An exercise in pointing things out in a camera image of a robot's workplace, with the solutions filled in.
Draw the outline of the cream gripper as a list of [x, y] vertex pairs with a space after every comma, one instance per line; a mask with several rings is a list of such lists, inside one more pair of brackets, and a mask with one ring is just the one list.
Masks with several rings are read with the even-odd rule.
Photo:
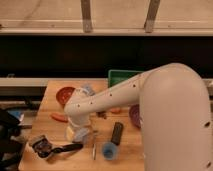
[[65, 132], [66, 139], [68, 141], [72, 142], [74, 133], [77, 130], [81, 129], [81, 128], [88, 128], [90, 130], [90, 127], [88, 125], [86, 125], [86, 126], [76, 126], [76, 125], [73, 125], [73, 124], [69, 124], [67, 126], [66, 132]]

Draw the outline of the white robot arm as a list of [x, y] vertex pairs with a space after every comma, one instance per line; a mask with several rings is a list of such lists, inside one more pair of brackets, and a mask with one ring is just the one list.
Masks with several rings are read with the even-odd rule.
[[144, 171], [213, 171], [208, 90], [184, 64], [167, 64], [71, 100], [65, 113], [79, 117], [133, 104], [140, 106]]

